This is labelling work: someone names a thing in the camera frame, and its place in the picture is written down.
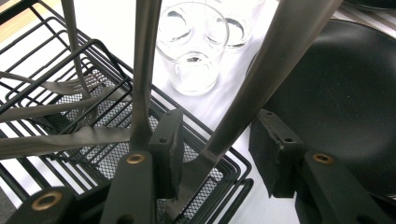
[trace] wooden surface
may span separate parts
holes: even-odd
[[[8,2],[4,3],[2,6],[0,6],[0,13],[9,7],[12,7],[14,4],[18,3],[19,1],[21,0],[9,0]],[[43,2],[45,2],[50,7],[55,7],[57,4],[61,2],[61,0],[44,0]],[[34,8],[40,14],[46,11],[46,9],[44,9],[39,4],[35,4]],[[3,42],[5,39],[9,38],[10,36],[14,35],[21,28],[23,28],[24,26],[26,26],[35,19],[36,19],[35,14],[30,9],[26,9],[15,18],[1,25],[0,43]]]

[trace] black wire basket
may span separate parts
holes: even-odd
[[[46,7],[52,16],[44,19],[36,11],[36,5]],[[64,19],[40,1],[21,1],[15,7],[0,14],[0,24],[27,9],[33,11],[39,23],[29,31],[0,49],[0,71],[9,73],[29,72],[33,84],[0,79],[0,113],[12,107],[57,105],[81,100],[81,94],[59,95],[39,87],[39,82],[62,82],[77,78],[73,60],[81,58],[84,75],[100,74],[98,86],[91,90],[92,97],[104,89],[122,92],[119,100],[100,100],[81,113],[78,109],[49,114],[31,119],[5,122],[0,125],[0,137],[24,137],[74,133],[88,116],[91,126],[128,128],[131,124],[133,95],[133,69],[112,55],[98,40],[92,40],[78,32],[81,45],[70,53]],[[154,130],[158,120],[168,110],[181,108],[162,91],[153,87],[149,121]],[[184,111],[184,161],[193,160],[212,133],[188,111]],[[74,148],[48,155],[19,158],[0,162],[2,189],[14,204],[26,201],[33,193],[53,186],[66,186],[76,195],[106,185],[115,174],[121,156],[129,151],[129,144]],[[20,167],[24,177],[16,175]],[[178,223],[227,222],[250,191],[252,181],[246,179],[249,162],[233,148],[214,168],[200,190],[186,205]],[[164,200],[157,201],[157,219],[164,223]]]

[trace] clear glass cup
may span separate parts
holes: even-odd
[[[224,17],[203,3],[181,3],[160,17],[157,50],[172,86],[185,95],[201,95],[216,84],[228,41]]]
[[[228,51],[242,49],[252,36],[254,21],[264,0],[205,0],[217,9],[228,22],[230,38]]]

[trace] dish rack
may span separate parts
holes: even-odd
[[[90,122],[91,126],[129,127],[133,102],[124,99],[133,95],[133,69],[112,55],[99,40],[90,39],[80,31],[78,42],[81,47],[77,52],[70,53],[64,19],[41,1],[22,2],[24,3],[17,4],[7,13],[0,14],[1,23],[27,8],[37,16],[40,23],[0,49],[1,71],[27,74],[35,80],[44,78],[55,82],[66,81],[77,78],[73,60],[80,57],[85,75],[103,75],[103,79],[98,80],[98,83],[103,83],[91,90],[92,97],[100,95],[108,86],[116,87],[123,96],[118,101],[100,100],[83,113],[73,109],[1,123],[0,137],[74,133],[81,124],[85,124],[85,118],[91,113],[96,115]],[[51,16],[43,18],[36,7],[45,7]],[[81,94],[59,95],[44,88],[35,88],[35,83],[27,84],[5,78],[0,79],[0,89],[0,113],[11,107],[73,103],[82,97]],[[174,108],[181,106],[153,87],[149,111],[152,130],[162,114]],[[184,161],[190,161],[204,147],[212,131],[188,111],[183,111]],[[128,151],[128,143],[118,143],[1,161],[0,186],[17,206],[35,192],[54,186],[66,186],[76,195],[81,195],[109,185],[118,160]],[[233,148],[230,152],[211,171],[182,211],[182,218],[177,223],[212,223],[215,220],[228,222],[231,219],[250,191],[253,181],[247,179],[251,169],[249,162]],[[157,207],[157,220],[164,223],[164,200],[158,200]]]

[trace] black plate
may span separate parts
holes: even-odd
[[[330,21],[264,107],[372,193],[396,193],[396,41]]]
[[[395,0],[344,0],[344,3],[367,11],[394,11]]]

